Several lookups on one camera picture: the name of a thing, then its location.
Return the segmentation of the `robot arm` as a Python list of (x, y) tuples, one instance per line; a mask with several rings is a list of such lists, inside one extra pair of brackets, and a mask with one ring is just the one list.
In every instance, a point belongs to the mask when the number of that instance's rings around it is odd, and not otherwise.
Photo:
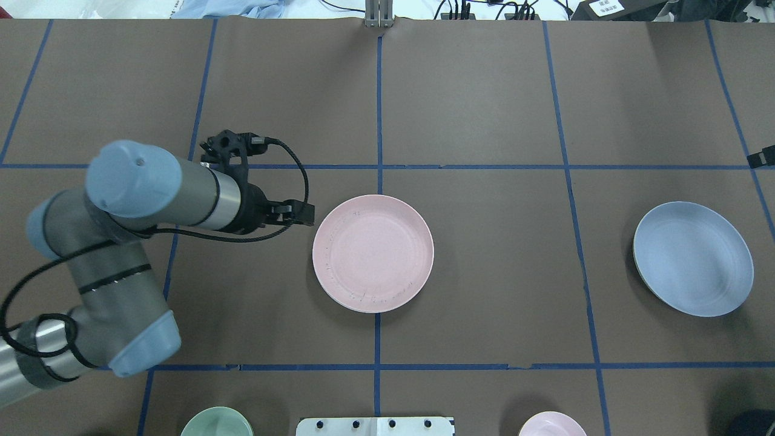
[[(311, 226), (315, 207), (268, 200), (249, 183), (248, 159), (281, 147), (308, 174), (291, 147), (252, 133), (224, 131), (202, 144), (199, 163), (162, 147), (117, 140), (87, 168), (85, 185), (63, 190), (27, 218), (27, 238), (48, 263), (14, 285), (2, 301), (2, 406), (57, 389), (94, 369), (133, 377), (175, 354), (182, 339), (143, 247), (155, 235), (226, 243), (277, 237)], [(36, 277), (68, 268), (80, 304), (14, 326), (14, 298)]]

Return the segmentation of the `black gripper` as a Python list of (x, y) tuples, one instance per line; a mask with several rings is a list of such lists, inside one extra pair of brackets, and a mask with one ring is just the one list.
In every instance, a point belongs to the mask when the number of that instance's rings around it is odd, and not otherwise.
[(237, 234), (247, 235), (268, 225), (285, 226), (315, 225), (315, 206), (301, 200), (288, 199), (283, 202), (269, 200), (257, 185), (246, 183), (241, 196), (237, 215)]

